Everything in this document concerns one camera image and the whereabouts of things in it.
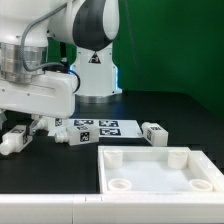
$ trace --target white cube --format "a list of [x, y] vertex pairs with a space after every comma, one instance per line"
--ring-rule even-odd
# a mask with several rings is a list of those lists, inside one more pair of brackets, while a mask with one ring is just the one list
[[70, 146], [99, 142], [99, 128], [95, 125], [69, 126], [66, 131], [56, 133], [56, 143], [68, 142]]
[[168, 132], [156, 123], [145, 122], [142, 125], [143, 137], [152, 146], [167, 146]]

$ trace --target green backdrop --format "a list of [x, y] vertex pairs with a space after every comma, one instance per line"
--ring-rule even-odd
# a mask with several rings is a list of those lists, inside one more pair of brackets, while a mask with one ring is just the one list
[[[224, 120], [224, 0], [119, 0], [119, 86], [186, 93]], [[50, 43], [50, 60], [59, 59]], [[68, 46], [70, 62], [75, 48]]]

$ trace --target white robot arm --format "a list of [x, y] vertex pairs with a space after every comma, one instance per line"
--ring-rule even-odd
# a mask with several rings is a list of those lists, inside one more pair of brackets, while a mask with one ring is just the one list
[[[20, 45], [25, 28], [62, 5], [58, 14], [27, 32], [22, 52], [28, 69], [24, 68]], [[47, 30], [59, 41], [98, 51], [113, 41], [118, 24], [118, 0], [0, 0], [0, 109], [71, 116], [76, 77], [44, 72], [40, 66], [46, 61]]]

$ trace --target warning label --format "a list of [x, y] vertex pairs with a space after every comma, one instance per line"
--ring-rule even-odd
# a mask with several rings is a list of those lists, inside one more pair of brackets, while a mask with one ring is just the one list
[[92, 58], [89, 60], [89, 63], [92, 64], [101, 64], [100, 58], [97, 55], [97, 53], [95, 52], [94, 55], [92, 56]]

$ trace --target white block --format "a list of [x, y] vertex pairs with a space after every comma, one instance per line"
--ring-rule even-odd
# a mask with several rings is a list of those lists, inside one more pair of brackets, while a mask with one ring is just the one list
[[152, 146], [167, 146], [168, 132], [156, 123], [142, 124], [143, 137]]
[[12, 152], [21, 152], [32, 141], [32, 137], [27, 136], [25, 125], [17, 125], [2, 136], [2, 141], [0, 153], [6, 156]]
[[99, 128], [95, 125], [69, 126], [55, 134], [55, 142], [68, 142], [70, 146], [99, 142]]

